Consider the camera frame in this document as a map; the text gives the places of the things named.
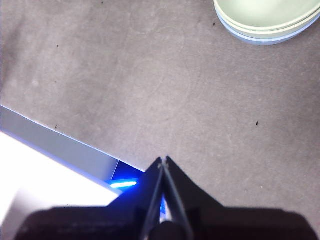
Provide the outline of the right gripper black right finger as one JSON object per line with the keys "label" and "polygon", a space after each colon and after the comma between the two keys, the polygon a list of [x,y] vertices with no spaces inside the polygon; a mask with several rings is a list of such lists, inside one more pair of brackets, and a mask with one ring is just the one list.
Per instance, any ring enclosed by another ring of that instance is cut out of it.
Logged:
{"label": "right gripper black right finger", "polygon": [[174,222],[190,240],[313,240],[302,215],[276,208],[227,207],[196,185],[170,158],[165,194]]}

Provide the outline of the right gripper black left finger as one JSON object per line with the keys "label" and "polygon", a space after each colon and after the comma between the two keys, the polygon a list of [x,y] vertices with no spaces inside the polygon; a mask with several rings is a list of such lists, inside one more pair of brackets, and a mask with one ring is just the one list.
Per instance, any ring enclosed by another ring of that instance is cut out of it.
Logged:
{"label": "right gripper black left finger", "polygon": [[157,158],[107,206],[55,207],[30,214],[17,240],[140,240],[160,222],[163,161]]}

